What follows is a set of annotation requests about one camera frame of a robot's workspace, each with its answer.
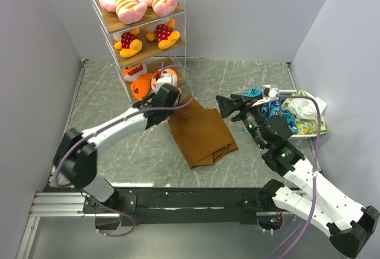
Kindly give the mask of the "orange goldfish plush toy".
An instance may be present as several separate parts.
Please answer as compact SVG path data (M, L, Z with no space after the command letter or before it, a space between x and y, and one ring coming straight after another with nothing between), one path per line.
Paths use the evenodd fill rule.
M132 95L137 100L143 100L150 93L157 93L164 84L178 86L178 76L171 68L162 68L154 74L144 73L131 84Z

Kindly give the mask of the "orange shark plush toy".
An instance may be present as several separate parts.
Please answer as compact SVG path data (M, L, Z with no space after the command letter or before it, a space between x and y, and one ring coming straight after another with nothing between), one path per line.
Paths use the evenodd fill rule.
M123 79L129 83L133 83L145 73L147 73L147 66L144 62L134 63L122 69Z

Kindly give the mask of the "yellow frog plush polka dress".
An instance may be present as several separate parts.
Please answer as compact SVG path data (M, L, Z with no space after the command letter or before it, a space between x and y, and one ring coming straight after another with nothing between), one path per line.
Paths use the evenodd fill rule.
M136 27L123 33L114 33L113 38L116 41L114 48L120 50L119 54L123 58L129 58L136 55L143 47L142 41L138 38L140 28Z

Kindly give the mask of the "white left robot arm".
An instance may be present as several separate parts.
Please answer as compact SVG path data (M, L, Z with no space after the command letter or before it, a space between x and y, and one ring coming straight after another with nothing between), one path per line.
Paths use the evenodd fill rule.
M179 89L162 85L157 93L137 101L124 113L96 127L65 132L53 159L53 165L76 189L97 200L106 213L117 208L115 189L97 171L98 157L124 138L145 131L166 120L175 109Z

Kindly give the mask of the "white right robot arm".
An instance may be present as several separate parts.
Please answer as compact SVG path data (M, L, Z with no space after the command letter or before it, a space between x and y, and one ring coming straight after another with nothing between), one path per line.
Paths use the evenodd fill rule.
M276 91L257 97L216 96L221 117L237 112L231 120L242 121L257 146L265 150L265 164L304 192L300 195L272 179L264 186L260 204L268 211L277 207L297 215L327 235L344 256L356 258L376 229L379 211L352 200L320 174L289 142L293 133L283 116L263 116L262 107L276 97Z

